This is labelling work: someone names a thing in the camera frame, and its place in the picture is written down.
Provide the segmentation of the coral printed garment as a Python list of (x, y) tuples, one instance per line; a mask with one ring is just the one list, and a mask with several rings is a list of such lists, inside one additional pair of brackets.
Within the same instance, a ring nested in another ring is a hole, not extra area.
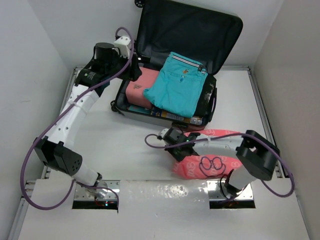
[(220, 155), (191, 155), (176, 161), (172, 172), (185, 180), (218, 179), (242, 166), (240, 160)]

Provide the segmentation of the yellow blue snack packet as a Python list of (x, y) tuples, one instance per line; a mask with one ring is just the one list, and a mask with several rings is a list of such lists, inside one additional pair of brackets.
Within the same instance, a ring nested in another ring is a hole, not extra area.
[(193, 116), (191, 118), (187, 118), (187, 117), (183, 117), (180, 115), (176, 115), (174, 113), (168, 112), (166, 110), (163, 110), (163, 109), (160, 109), (157, 107), (153, 107), (150, 111), (150, 114), (152, 116), (162, 117), (162, 118), (166, 118), (166, 119), (170, 119), (170, 120), (174, 120), (174, 121), (180, 121), (180, 122), (184, 122), (184, 123), (188, 123), (188, 124), (194, 124), (194, 125), (198, 125), (198, 126), (200, 126), (203, 123), (202, 117)]

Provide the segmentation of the turquoise shorts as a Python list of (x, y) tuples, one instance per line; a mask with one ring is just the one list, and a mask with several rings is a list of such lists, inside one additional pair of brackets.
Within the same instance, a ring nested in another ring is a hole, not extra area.
[(143, 91), (143, 96), (157, 108), (191, 118), (207, 76), (200, 62), (172, 51), (154, 84)]

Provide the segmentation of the black white tie-dye shirt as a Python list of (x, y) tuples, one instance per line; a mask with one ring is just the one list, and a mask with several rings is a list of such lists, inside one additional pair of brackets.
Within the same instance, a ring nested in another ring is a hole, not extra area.
[(194, 116), (204, 117), (206, 114), (209, 113), (211, 109), (210, 105), (212, 94), (216, 87), (216, 81), (216, 78), (212, 74), (207, 75), (196, 105), (195, 112), (193, 114)]

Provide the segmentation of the grey suitcase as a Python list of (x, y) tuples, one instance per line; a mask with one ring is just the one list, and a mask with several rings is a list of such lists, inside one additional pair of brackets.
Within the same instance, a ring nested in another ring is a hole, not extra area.
[[(208, 75), (219, 72), (243, 30), (240, 17), (173, 0), (148, 0), (139, 22), (134, 49), (139, 67), (159, 71), (171, 52), (200, 62)], [(217, 104), (217, 87), (211, 96), (210, 110), (201, 125), (128, 110), (130, 104), (123, 81), (111, 108), (127, 118), (184, 131), (201, 131), (212, 120)]]

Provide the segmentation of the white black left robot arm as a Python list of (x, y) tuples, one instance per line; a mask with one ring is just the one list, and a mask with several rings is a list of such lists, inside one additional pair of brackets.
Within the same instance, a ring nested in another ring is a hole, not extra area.
[(96, 187), (101, 174), (90, 169), (82, 156), (73, 151), (77, 132), (110, 80), (136, 81), (141, 74), (128, 37), (114, 43), (96, 43), (92, 59), (75, 78), (58, 121), (37, 140), (35, 152), (43, 164), (69, 175), (81, 185)]

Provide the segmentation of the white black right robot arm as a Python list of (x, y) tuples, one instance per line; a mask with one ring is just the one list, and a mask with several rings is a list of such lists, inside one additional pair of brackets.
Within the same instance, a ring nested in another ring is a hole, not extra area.
[(188, 180), (226, 178), (223, 189), (231, 196), (255, 180), (270, 181), (280, 153), (253, 130), (242, 136), (225, 130), (182, 133), (166, 128), (160, 136), (176, 160), (175, 174)]

